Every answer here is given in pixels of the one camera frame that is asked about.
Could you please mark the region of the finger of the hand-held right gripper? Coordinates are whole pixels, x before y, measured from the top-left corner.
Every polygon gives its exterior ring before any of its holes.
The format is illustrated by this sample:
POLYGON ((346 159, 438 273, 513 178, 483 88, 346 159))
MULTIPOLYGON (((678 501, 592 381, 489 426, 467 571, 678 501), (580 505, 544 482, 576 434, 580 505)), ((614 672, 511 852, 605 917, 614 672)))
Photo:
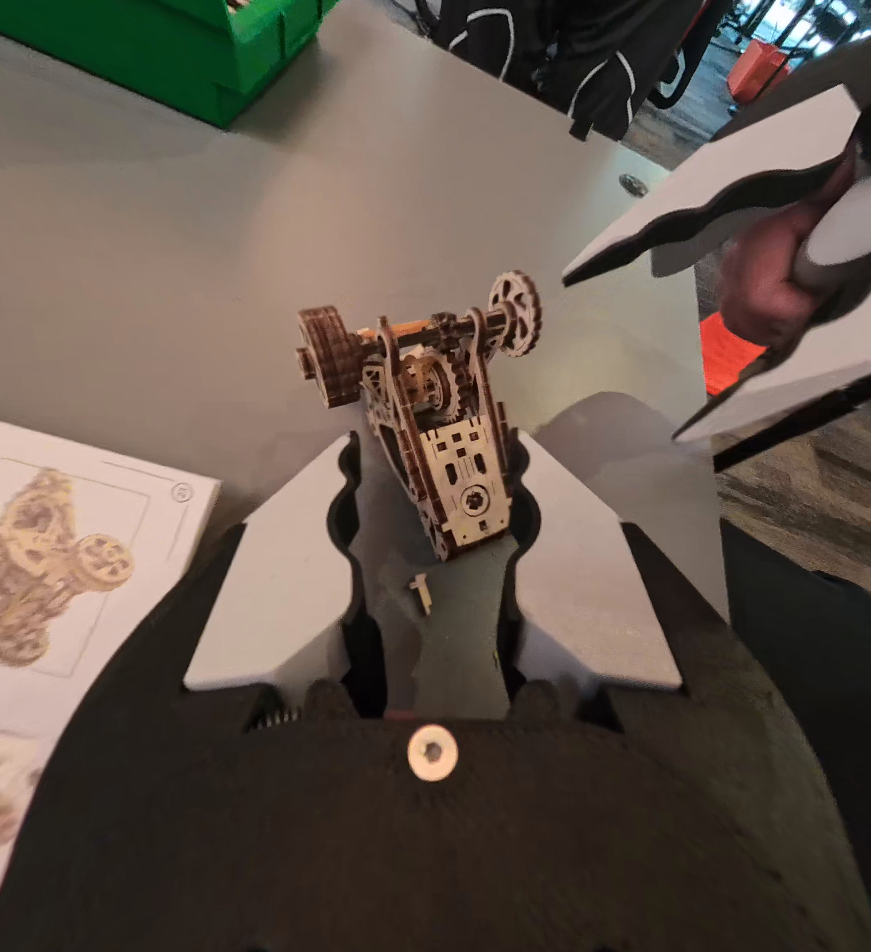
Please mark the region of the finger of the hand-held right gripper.
POLYGON ((810 324, 744 367, 674 442, 739 435, 871 378, 871 228, 816 228, 797 252, 794 277, 820 299, 810 324))
POLYGON ((649 254, 657 278, 692 268, 736 231, 821 189, 861 110, 844 86, 700 148, 564 268, 565 288, 649 254))

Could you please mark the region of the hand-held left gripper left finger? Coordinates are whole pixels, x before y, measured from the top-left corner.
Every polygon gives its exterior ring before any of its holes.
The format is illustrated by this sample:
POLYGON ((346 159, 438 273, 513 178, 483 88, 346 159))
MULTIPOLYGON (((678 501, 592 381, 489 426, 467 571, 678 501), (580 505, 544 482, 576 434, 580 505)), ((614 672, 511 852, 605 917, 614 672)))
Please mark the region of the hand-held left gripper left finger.
POLYGON ((341 683, 364 718, 387 707, 382 636, 351 547, 361 455, 334 440, 243 522, 183 678, 191 691, 268 684, 300 708, 312 684, 341 683))

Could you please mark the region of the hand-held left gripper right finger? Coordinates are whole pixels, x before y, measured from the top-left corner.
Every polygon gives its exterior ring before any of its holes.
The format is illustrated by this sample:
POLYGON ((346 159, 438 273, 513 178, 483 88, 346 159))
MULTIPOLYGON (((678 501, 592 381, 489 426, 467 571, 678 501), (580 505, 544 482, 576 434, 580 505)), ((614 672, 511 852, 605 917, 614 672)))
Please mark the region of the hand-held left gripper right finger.
POLYGON ((608 688, 677 696, 684 686, 616 512, 531 436, 512 433, 510 532, 496 654, 513 713, 548 685, 571 716, 608 688))

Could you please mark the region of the wooden buggy model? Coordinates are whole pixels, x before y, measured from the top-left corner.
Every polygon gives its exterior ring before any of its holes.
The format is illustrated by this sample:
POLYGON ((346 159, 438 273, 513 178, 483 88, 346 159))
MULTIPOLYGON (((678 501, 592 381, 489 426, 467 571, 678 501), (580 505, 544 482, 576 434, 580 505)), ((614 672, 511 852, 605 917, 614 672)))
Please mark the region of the wooden buggy model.
POLYGON ((502 353, 491 344, 513 315, 503 308, 490 314, 488 301, 464 314, 395 325, 381 316, 375 327, 348 329, 362 341, 357 403, 442 562, 510 524, 509 425, 489 378, 502 353))

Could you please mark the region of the thick wooden wheel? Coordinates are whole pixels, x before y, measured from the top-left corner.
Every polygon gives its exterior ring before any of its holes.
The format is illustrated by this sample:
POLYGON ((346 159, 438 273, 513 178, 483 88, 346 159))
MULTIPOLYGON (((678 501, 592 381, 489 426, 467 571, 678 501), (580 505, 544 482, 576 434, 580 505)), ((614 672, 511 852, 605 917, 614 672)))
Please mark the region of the thick wooden wheel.
POLYGON ((361 338, 345 327, 332 305, 301 309, 298 321, 303 345, 297 357, 303 378, 315 381, 328 410, 358 402, 363 365, 361 338))

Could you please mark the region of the person's right hand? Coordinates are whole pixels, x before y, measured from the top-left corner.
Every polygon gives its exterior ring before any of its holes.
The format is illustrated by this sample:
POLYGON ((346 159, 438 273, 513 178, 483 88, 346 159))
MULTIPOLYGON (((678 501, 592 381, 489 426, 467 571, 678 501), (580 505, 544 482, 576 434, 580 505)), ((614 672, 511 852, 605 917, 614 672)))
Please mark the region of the person's right hand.
POLYGON ((829 292, 812 292, 795 281, 799 248, 854 184, 856 167, 856 152, 850 149, 822 189, 739 234, 720 271, 718 309, 731 333, 777 349, 807 327, 829 292))

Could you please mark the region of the orange bin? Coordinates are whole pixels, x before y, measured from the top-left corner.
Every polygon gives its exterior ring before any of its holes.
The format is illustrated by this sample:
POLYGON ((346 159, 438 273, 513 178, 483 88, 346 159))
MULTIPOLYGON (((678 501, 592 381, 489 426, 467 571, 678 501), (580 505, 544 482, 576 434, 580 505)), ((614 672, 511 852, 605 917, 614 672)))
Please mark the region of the orange bin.
POLYGON ((763 89, 781 81, 790 72, 782 49, 754 38, 729 71, 727 89, 734 104, 746 106, 756 100, 763 89))

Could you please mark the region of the orange traffic cone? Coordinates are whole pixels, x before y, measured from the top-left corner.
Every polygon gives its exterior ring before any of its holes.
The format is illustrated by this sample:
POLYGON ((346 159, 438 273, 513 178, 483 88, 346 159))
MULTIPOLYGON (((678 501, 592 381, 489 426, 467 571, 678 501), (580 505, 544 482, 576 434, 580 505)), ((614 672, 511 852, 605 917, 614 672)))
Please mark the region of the orange traffic cone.
POLYGON ((716 311, 699 324, 705 391, 716 397, 733 386, 745 368, 766 349, 731 333, 716 311))

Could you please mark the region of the instruction booklet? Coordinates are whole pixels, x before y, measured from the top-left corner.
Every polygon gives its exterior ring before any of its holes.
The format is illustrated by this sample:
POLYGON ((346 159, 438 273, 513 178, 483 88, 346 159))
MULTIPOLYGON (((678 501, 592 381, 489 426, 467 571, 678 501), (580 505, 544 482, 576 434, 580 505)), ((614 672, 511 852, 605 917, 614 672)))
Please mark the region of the instruction booklet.
POLYGON ((0 422, 0 882, 65 725, 190 565, 219 490, 0 422))

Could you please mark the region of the person's black clothing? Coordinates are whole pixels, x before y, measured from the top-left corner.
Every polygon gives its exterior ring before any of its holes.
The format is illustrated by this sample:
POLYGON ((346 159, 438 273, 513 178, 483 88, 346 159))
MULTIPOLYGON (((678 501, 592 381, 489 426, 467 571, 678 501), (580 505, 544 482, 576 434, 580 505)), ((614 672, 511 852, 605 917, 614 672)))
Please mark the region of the person's black clothing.
POLYGON ((871 595, 720 527, 734 631, 817 756, 871 895, 871 595))

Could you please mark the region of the green plastic bin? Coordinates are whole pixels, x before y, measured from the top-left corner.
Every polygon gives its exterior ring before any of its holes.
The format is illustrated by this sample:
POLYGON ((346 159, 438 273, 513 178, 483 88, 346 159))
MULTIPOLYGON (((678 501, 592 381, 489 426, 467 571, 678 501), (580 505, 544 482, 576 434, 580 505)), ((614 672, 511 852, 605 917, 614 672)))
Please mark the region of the green plastic bin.
POLYGON ((312 41, 335 1, 0 1, 0 35, 218 128, 312 41))

